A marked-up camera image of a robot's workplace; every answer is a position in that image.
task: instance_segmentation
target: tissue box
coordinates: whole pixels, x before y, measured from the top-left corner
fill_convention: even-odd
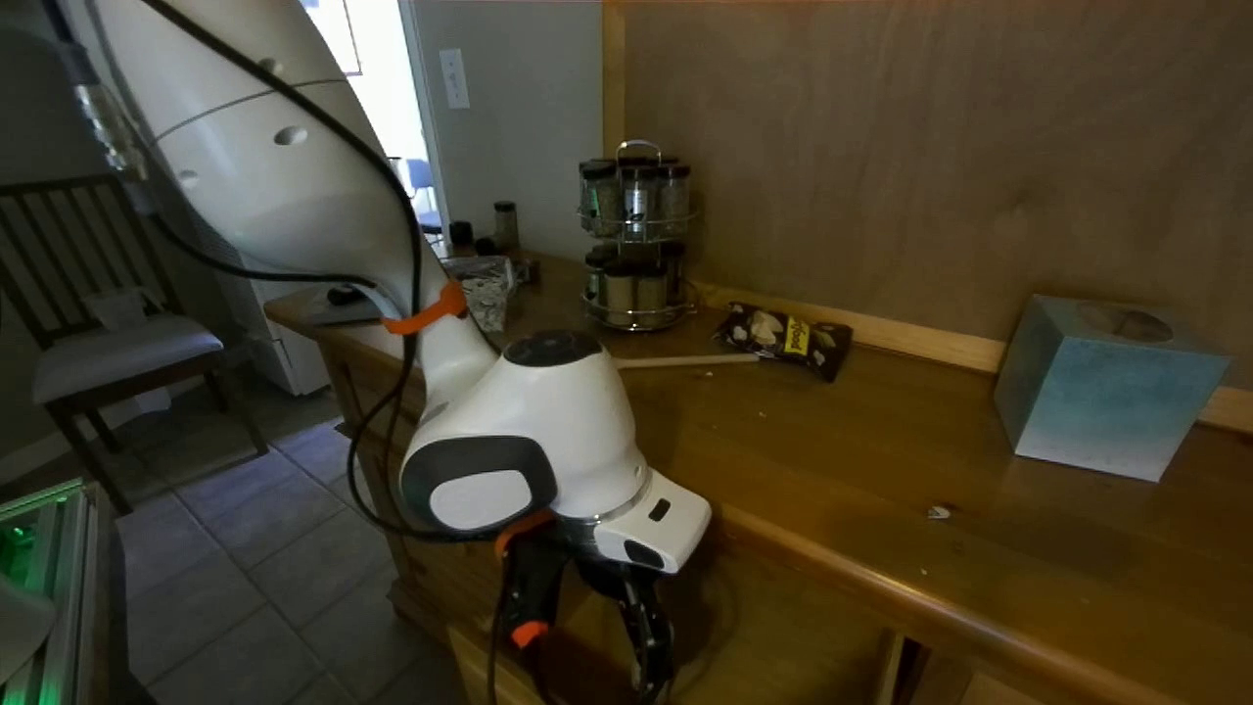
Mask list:
[[[1225,366],[1158,309],[1028,299],[993,407],[1015,456],[1158,480]]]

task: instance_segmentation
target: wooden table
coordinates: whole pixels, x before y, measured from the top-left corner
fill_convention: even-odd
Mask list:
[[[544,272],[513,334],[581,320]],[[348,422],[395,377],[378,329],[309,329]],[[715,312],[615,355],[714,354]],[[1163,480],[1015,460],[990,377],[853,347],[822,383],[784,366],[622,373],[638,447],[715,504],[667,605],[681,637],[673,702],[866,702],[887,636],[1045,702],[1253,696],[1253,440],[1194,427]],[[395,605],[487,666],[498,568],[480,546],[390,542]],[[561,616],[566,702],[607,702],[628,641],[603,598]],[[528,696],[504,668],[502,692]]]

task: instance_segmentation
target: small bottle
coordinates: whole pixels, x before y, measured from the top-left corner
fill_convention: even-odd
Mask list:
[[[502,252],[513,252],[518,247],[518,204],[513,201],[498,201],[493,213],[498,213],[493,239],[498,239]]]

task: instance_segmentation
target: wooden countertop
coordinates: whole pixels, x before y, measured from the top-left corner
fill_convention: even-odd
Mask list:
[[[513,334],[581,324],[573,283],[521,299]],[[395,355],[378,329],[309,329]],[[722,312],[615,355],[715,354]],[[638,447],[715,504],[727,542],[819,568],[887,625],[1043,696],[1253,692],[1253,440],[1194,427],[1163,480],[1015,460],[993,380],[853,347],[822,383],[787,366],[622,373]]]

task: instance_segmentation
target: tile floor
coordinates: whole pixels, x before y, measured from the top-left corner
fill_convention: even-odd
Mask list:
[[[270,456],[200,390],[121,430],[129,662],[159,705],[457,705],[441,641],[395,619],[331,397],[244,383]]]

